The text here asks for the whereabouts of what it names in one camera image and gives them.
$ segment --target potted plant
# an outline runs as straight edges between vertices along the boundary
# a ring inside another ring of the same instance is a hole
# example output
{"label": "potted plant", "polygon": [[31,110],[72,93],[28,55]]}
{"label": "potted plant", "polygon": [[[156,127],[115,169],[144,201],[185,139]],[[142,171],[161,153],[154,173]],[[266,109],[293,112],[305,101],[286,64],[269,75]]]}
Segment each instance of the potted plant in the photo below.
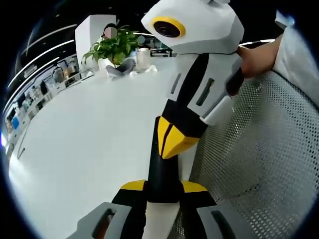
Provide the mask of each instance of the potted plant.
{"label": "potted plant", "polygon": [[113,64],[120,65],[137,47],[138,37],[127,26],[122,26],[116,37],[95,42],[90,51],[83,55],[82,60],[86,63],[87,58],[92,56],[97,63],[99,59],[109,59]]}

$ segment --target dark ceiling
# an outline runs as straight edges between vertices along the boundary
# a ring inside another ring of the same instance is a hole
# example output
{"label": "dark ceiling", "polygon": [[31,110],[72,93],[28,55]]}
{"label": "dark ceiling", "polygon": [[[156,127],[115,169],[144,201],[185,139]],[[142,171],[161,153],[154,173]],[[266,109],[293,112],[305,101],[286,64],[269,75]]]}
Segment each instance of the dark ceiling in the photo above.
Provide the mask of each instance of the dark ceiling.
{"label": "dark ceiling", "polygon": [[[31,39],[26,39],[25,44],[20,50],[20,67],[25,66],[42,52],[54,47],[60,43],[74,39],[74,30],[71,27],[66,30],[52,34],[36,44],[26,49],[29,45],[41,37],[56,31],[60,28],[73,24],[79,25],[85,18],[92,14],[114,14],[119,19],[119,25],[129,25],[132,30],[147,32],[142,24],[141,19],[158,0],[122,0],[122,1],[105,1],[105,0],[63,0],[52,9],[34,27]],[[260,39],[276,38],[282,33],[281,29],[274,23],[276,8],[268,1],[255,0],[232,0],[230,4],[245,27],[243,42],[255,41]],[[41,67],[48,61],[59,56],[75,54],[75,42],[69,43],[55,50],[50,51],[43,57],[34,62]],[[12,84],[9,89],[9,95],[24,81],[23,74]]]}

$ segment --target camera lens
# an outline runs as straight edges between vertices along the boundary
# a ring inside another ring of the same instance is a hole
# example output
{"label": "camera lens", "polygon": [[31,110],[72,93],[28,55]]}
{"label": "camera lens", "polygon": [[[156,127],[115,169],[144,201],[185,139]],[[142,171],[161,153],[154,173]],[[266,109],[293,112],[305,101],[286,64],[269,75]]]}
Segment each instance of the camera lens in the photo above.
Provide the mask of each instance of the camera lens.
{"label": "camera lens", "polygon": [[166,37],[174,38],[180,36],[179,29],[169,22],[157,21],[154,23],[154,28],[159,34]]}

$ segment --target yellow accent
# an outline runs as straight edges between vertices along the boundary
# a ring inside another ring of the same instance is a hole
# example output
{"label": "yellow accent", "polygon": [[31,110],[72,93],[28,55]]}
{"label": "yellow accent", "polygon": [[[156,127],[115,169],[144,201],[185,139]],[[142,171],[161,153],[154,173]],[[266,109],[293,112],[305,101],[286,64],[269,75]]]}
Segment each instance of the yellow accent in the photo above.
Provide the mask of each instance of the yellow accent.
{"label": "yellow accent", "polygon": [[176,19],[174,19],[172,17],[169,17],[169,16],[157,16],[157,17],[154,17],[153,20],[152,20],[152,25],[154,26],[154,23],[157,22],[157,21],[168,22],[168,23],[173,24],[174,26],[176,26],[178,28],[178,30],[179,30],[179,36],[178,37],[184,36],[186,34],[186,29],[185,29],[184,25],[181,24],[179,21],[177,21]]}
{"label": "yellow accent", "polygon": [[124,184],[121,189],[142,191],[145,180],[133,181]]}
{"label": "yellow accent", "polygon": [[161,148],[163,147],[163,141],[165,133],[168,129],[169,122],[161,116],[159,118],[159,124],[158,124],[158,140],[159,140],[159,154],[161,154]]}
{"label": "yellow accent", "polygon": [[205,192],[207,189],[201,186],[198,183],[192,183],[188,181],[181,181],[183,184],[184,192],[186,193],[196,193],[196,192]]}
{"label": "yellow accent", "polygon": [[163,159],[172,158],[191,148],[198,141],[199,138],[186,137],[173,125],[166,138],[162,157]]}

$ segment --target person's arm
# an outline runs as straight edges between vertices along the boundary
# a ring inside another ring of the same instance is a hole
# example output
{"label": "person's arm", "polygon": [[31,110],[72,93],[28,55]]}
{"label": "person's arm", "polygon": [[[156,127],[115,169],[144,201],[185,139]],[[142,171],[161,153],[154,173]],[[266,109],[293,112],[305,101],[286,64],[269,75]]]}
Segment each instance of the person's arm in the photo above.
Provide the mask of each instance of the person's arm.
{"label": "person's arm", "polygon": [[245,78],[251,78],[273,68],[278,53],[282,35],[274,42],[248,49],[238,47],[237,53],[243,58],[241,69]]}

